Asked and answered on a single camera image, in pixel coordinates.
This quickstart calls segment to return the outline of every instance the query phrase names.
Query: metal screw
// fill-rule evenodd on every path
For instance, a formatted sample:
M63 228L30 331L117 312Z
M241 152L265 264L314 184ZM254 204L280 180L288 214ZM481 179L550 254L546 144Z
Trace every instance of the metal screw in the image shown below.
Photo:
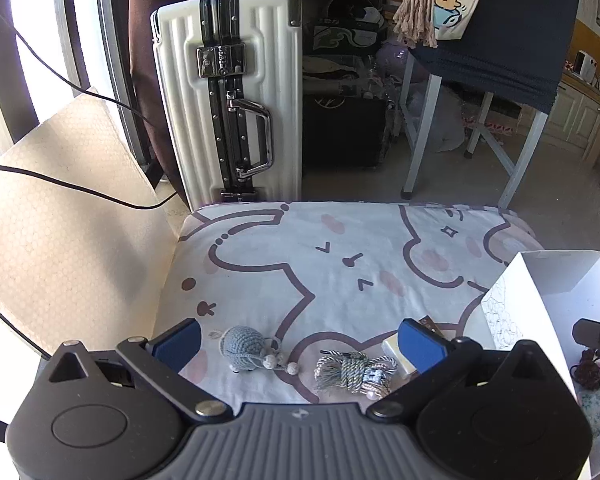
M200 416L222 415L226 409L227 405L221 400L203 400L196 404L196 413Z
M373 405L371 412L382 418L393 418L402 413L402 405L393 400L381 400Z

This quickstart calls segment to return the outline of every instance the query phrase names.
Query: white pom-pom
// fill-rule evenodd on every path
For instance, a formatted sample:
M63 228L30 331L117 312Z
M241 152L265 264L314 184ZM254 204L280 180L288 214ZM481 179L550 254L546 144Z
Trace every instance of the white pom-pom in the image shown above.
M297 375L299 371L300 367L298 366L298 363L289 363L286 365L286 373L289 375Z
M263 360L262 360L262 365L267 369L267 370L273 370L277 365L278 362L276 361L276 356L273 354L270 354L268 356L266 356Z

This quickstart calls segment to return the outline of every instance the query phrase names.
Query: bundle of rope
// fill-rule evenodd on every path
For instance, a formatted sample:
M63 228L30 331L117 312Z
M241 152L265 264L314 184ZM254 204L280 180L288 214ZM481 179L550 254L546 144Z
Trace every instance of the bundle of rope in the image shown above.
M394 14L394 32L398 40L409 47L421 41L425 46L437 47L433 26L434 0L402 0Z
M391 392L391 377L398 367L393 358L369 359L362 352L320 350L320 353L325 357L315 365L318 390L339 386L352 394L363 393L371 400L382 399Z

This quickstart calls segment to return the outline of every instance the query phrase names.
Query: bed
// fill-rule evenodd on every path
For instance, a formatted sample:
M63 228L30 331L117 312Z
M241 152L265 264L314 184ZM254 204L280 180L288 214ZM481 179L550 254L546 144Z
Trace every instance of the bed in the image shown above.
M202 346L180 374L234 410L243 402L346 400L364 408L370 402L364 396L316 391L321 349L375 357L401 320L424 316L445 336L470 336L494 348L480 300L517 252L541 248L515 213L490 207L206 206L184 222L154 333L196 318ZM279 338L300 373L233 373L209 336L235 325ZM518 338L515 327L507 334Z

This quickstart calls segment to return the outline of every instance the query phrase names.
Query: suitcase latch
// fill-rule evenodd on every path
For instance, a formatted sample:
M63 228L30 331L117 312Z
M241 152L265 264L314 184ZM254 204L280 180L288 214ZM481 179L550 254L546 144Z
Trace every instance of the suitcase latch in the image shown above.
M201 46L197 49L200 77L244 74L244 43Z

